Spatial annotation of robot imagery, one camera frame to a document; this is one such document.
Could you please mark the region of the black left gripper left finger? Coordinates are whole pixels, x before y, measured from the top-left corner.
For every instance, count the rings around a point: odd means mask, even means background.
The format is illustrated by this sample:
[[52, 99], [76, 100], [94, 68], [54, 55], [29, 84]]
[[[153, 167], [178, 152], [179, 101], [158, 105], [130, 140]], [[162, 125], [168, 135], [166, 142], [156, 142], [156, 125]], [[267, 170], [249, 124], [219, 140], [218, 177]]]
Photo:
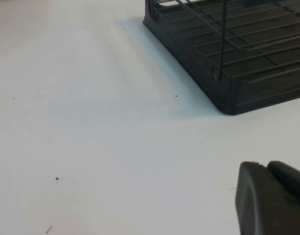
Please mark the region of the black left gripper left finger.
[[240, 164], [235, 207], [242, 235], [300, 235], [300, 202], [267, 166]]

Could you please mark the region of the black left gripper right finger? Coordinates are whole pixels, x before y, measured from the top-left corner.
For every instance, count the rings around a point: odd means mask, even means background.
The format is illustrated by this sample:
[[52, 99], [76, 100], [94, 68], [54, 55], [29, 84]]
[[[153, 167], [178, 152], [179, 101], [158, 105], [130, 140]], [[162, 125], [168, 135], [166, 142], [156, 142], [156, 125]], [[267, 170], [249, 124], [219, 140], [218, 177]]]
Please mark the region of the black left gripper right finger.
[[300, 171], [280, 161], [269, 162], [267, 169], [300, 202]]

